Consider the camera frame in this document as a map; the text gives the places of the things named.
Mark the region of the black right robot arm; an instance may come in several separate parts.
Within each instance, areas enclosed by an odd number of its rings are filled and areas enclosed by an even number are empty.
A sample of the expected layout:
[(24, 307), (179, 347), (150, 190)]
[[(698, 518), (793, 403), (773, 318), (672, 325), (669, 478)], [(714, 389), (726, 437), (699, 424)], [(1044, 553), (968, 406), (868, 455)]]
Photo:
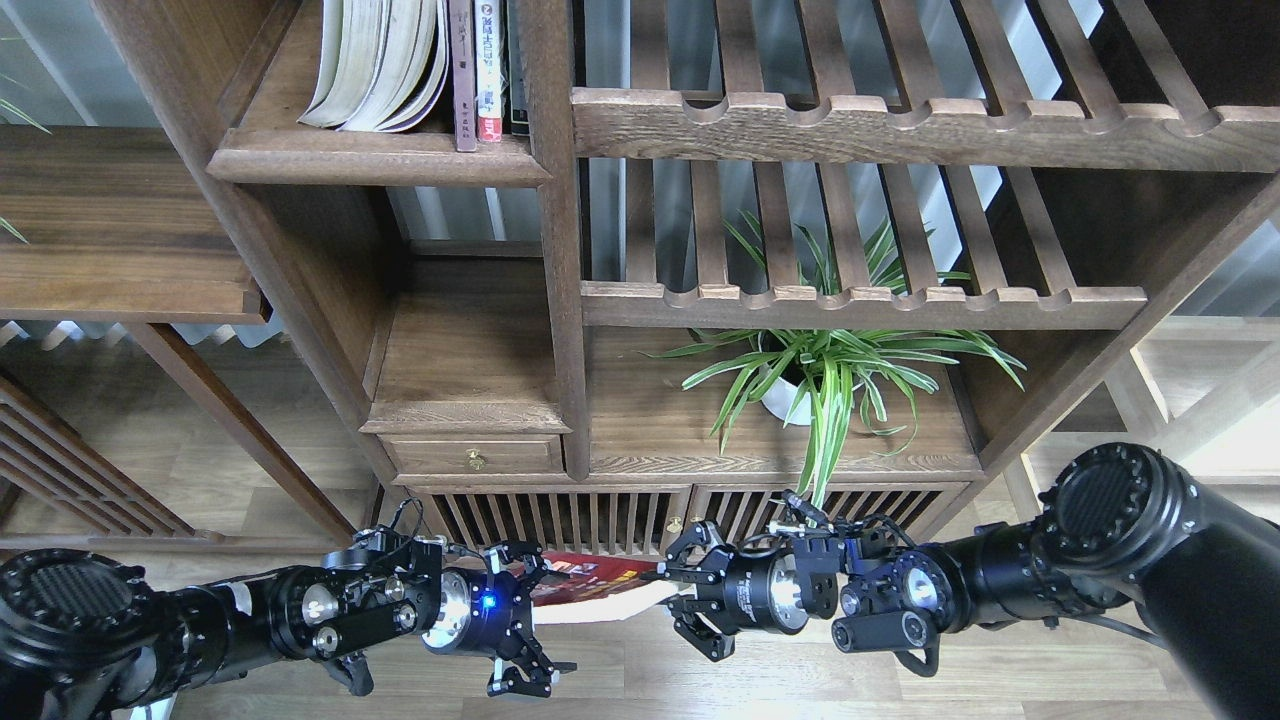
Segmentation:
[(740, 550), (699, 521), (658, 568), (692, 585), (667, 605), (714, 662), (739, 632), (791, 635), (842, 609), (838, 650), (891, 651), (932, 676), (945, 633), (1060, 618), (1107, 626), (1107, 611), (1132, 602), (1139, 637), (1166, 648), (1217, 714), (1277, 716), (1277, 527), (1156, 450), (1093, 447), (1041, 495), (1034, 520), (945, 543), (916, 543), (883, 514), (828, 518), (792, 491), (782, 500), (794, 521), (768, 527), (776, 547)]

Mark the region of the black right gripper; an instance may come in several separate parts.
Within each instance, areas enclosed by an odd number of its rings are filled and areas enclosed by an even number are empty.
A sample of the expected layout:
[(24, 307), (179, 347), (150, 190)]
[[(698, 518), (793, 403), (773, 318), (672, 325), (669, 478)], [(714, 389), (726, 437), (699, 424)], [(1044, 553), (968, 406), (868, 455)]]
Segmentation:
[(716, 600), (689, 594), (668, 598), (675, 630), (712, 662), (735, 652), (735, 637), (741, 630), (794, 635), (809, 620), (794, 556), (736, 557), (736, 547), (722, 537), (714, 521), (692, 523), (667, 547), (655, 577), (716, 587)]

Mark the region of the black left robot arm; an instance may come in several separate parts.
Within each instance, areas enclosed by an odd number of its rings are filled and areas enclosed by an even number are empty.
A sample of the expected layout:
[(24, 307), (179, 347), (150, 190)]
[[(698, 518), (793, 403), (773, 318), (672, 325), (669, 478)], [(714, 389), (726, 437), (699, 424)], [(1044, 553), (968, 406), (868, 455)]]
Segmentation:
[(366, 650), (408, 635), (492, 660), (490, 696), (548, 697), (576, 664), (548, 659), (534, 634), (532, 589), (550, 574), (541, 547), (500, 542), (480, 570), (445, 566), (449, 553), (468, 550), (378, 525), (317, 566), (179, 591), (88, 551), (20, 553), (3, 565), (3, 716), (106, 719), (296, 660), (366, 696)]

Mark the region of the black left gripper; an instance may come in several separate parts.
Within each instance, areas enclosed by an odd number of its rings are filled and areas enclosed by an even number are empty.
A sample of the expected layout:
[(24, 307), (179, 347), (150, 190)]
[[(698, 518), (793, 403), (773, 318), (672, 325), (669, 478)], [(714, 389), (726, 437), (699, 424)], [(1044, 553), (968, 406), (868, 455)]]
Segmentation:
[(548, 698), (563, 675), (579, 669), (548, 659), (536, 637), (525, 632), (531, 626), (531, 592), (549, 571), (541, 551), (538, 542), (502, 541), (480, 552), (484, 571), (442, 573), (439, 612), (422, 642), (433, 653), (494, 656), (489, 697)]

